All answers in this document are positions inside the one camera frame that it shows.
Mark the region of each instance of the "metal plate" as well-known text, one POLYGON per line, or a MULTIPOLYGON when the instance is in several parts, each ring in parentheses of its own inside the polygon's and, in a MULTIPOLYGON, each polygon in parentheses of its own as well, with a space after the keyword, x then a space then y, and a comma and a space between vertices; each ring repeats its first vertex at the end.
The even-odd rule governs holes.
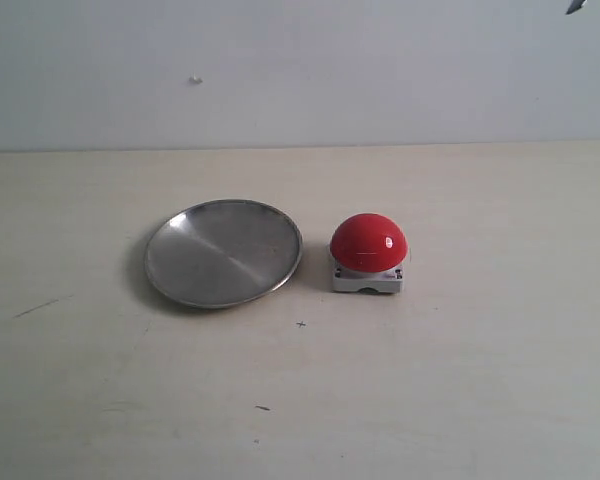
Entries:
POLYGON ((224 308, 280 287, 302 255, 302 236, 281 211, 251 200, 216 200, 180 212, 151 238, 145 270, 170 299, 224 308))

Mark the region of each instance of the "white table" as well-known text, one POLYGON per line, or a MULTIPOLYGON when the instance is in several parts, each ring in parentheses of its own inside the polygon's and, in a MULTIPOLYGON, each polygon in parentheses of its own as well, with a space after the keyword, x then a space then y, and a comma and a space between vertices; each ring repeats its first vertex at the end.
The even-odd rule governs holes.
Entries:
POLYGON ((600 479, 600 142, 0 154, 0 479, 53 478, 600 479), (175 308, 147 235, 225 197, 287 212, 301 268, 175 308), (329 292, 362 211, 405 294, 329 292))

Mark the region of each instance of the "small mark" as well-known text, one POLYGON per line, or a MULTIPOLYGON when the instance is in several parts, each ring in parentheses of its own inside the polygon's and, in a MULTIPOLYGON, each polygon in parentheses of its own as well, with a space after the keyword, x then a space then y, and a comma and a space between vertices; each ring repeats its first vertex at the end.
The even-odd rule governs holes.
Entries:
POLYGON ((20 312, 15 317, 12 317, 12 320, 15 320, 16 318, 24 317, 25 315, 35 312, 36 310, 40 310, 41 308, 48 307, 50 305, 53 305, 54 303, 61 302, 62 300, 67 300, 71 297, 73 297, 73 295, 69 295, 68 297, 62 297, 62 298, 54 298, 53 300, 49 300, 48 302, 38 305, 37 307, 33 307, 33 308, 30 308, 29 310, 25 310, 24 312, 20 312))

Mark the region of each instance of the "red dome button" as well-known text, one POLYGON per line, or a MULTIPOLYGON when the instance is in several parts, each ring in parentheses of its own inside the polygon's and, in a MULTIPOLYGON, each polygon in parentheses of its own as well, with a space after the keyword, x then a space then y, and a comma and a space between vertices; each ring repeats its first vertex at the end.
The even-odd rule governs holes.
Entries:
POLYGON ((375 213, 345 220, 331 238, 331 255, 345 268, 378 273, 402 262, 409 247, 393 221, 375 213))

